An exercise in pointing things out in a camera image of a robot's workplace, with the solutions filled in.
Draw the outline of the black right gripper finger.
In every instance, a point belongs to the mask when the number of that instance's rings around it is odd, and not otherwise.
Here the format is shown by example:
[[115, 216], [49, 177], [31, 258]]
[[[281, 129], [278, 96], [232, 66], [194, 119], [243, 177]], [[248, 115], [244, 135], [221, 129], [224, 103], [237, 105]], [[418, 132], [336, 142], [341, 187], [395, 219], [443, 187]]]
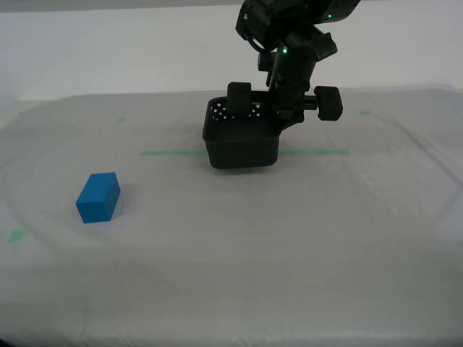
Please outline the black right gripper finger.
[[[307, 94], [310, 91], [309, 85], [302, 87], [305, 88], [307, 96], [317, 98], [318, 108], [316, 111], [318, 111], [318, 118], [321, 121], [338, 121], [340, 119], [343, 114], [343, 103], [337, 87], [317, 86], [311, 95]], [[285, 129], [302, 123], [305, 120], [305, 112], [294, 112], [292, 115], [273, 113], [273, 134], [279, 136]]]
[[230, 82], [227, 87], [226, 112], [235, 119], [249, 116], [252, 106], [252, 87], [249, 82]]

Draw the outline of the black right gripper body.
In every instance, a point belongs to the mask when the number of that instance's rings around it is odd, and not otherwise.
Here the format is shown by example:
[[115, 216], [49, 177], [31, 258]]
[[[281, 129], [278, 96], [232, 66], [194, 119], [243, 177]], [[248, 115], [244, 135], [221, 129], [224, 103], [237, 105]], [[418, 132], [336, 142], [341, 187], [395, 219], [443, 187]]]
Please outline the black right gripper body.
[[251, 91], [252, 103], [259, 103], [273, 113], [303, 112], [318, 108], [317, 98], [307, 96], [304, 87], [288, 87], [271, 83], [267, 91]]

